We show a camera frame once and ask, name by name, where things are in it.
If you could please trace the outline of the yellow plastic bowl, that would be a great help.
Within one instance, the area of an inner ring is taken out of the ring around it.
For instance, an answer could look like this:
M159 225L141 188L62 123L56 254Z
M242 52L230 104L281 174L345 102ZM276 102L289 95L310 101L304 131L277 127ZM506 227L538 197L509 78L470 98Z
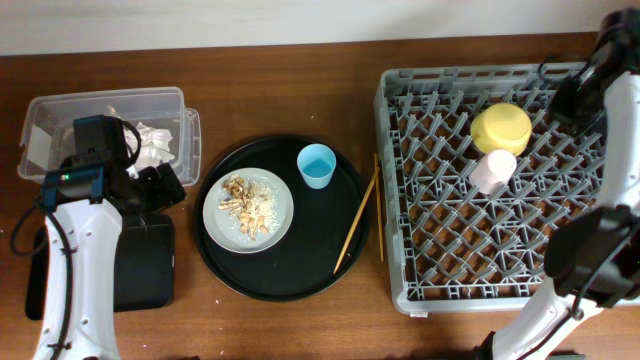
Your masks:
M502 149L519 156L531 134L532 123L527 113L509 103L490 106L471 123L473 143L484 154Z

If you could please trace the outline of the pink plastic cup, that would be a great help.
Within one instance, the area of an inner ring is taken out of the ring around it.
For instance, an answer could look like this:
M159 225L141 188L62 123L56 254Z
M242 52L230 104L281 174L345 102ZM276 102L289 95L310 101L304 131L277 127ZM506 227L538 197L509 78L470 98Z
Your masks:
M480 193L490 195L505 185L517 167L516 157L504 149L495 149L485 154L469 174L469 182L477 186Z

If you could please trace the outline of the food scraps and rice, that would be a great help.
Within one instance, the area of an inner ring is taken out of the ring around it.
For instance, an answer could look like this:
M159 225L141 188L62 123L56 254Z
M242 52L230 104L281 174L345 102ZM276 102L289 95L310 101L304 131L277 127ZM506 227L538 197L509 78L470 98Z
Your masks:
M222 190L226 197L217 208L237 220L240 232L250 240L276 230L276 192L270 186L232 174L223 181Z

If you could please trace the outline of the grey plate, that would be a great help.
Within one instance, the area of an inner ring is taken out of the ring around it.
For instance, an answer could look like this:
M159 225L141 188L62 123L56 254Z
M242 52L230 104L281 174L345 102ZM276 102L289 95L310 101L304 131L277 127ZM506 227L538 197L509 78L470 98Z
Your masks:
M222 190L223 181L232 174L267 184L276 192L276 230L270 234L259 233L255 240L250 240L239 230L239 222L229 217L226 211L217 208L218 203L226 197ZM288 186L277 175L264 169L243 168L231 171L209 189L205 196L202 218L205 229L213 241L222 248L239 254L254 254L271 248L284 238L294 215L294 202Z

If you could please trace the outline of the white paper napkin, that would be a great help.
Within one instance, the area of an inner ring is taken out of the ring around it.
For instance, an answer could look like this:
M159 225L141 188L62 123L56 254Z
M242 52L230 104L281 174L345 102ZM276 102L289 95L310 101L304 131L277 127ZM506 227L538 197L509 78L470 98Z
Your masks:
M136 130L141 139L141 150L134 164L137 171L169 163L175 159L169 148L173 136L168 129L153 128L139 122L136 125Z

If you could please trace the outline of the light blue plastic cup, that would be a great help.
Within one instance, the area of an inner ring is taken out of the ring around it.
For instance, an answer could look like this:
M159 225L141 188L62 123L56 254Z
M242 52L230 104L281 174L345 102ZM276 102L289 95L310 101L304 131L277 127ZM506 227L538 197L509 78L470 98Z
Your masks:
M307 145L297 156L297 167L304 182L315 190L323 189L330 183L336 166L335 153L323 144Z

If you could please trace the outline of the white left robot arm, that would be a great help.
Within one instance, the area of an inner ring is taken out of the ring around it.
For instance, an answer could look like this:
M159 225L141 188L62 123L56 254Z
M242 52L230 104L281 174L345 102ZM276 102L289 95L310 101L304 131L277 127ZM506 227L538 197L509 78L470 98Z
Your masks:
M138 292L173 283L174 225L165 210L186 192L172 167L140 171L140 147L125 134L137 129L117 117L95 115L73 123L74 154L46 173L32 209L45 216L47 236L28 256L48 252L37 359L116 359L114 329L116 252L120 239L138 242L127 276Z

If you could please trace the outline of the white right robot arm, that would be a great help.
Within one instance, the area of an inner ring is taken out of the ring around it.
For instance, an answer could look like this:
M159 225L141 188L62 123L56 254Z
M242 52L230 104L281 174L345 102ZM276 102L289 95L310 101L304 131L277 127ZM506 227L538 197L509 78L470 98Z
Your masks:
M597 200L552 233L542 285L476 359L545 359L580 324L639 296L638 8L602 20L589 60L563 79L549 111L574 134L605 136Z

